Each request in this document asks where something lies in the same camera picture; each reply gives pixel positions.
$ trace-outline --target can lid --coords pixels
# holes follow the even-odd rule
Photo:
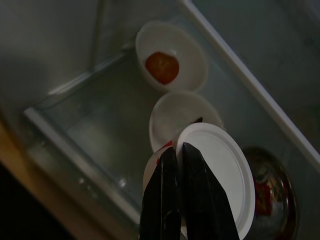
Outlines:
[[[176,154],[182,169],[182,146],[190,143],[200,150],[229,200],[234,222],[242,240],[248,233],[255,212],[255,187],[249,164],[237,143],[221,128],[194,123],[180,134]]]

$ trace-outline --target plastic lid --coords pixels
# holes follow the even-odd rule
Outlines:
[[[190,143],[200,150],[207,165],[222,185],[229,200],[239,238],[242,240],[248,233],[254,217],[255,187],[249,164],[240,147],[224,130],[215,125],[191,124],[180,134],[176,145],[180,170],[183,143]]]

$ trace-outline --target white bowl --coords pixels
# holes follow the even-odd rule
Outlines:
[[[135,50],[143,76],[159,91],[197,91],[207,82],[209,67],[204,52],[177,26],[160,21],[145,24],[136,36]],[[169,84],[158,82],[145,67],[147,58],[155,52],[171,55],[179,63],[179,73]]]
[[[155,153],[198,118],[224,128],[217,110],[202,96],[188,91],[170,92],[154,105],[149,121],[149,138]]]

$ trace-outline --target small white bowl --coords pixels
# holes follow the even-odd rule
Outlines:
[[[188,33],[177,26],[161,21],[145,24],[136,36],[135,50],[143,76],[159,91],[197,91],[207,82],[209,67],[204,52]],[[145,67],[147,58],[156,52],[171,55],[179,63],[179,73],[169,84],[158,82]]]
[[[155,153],[198,118],[224,129],[218,111],[202,96],[190,91],[169,92],[154,105],[149,121],[149,138]]]

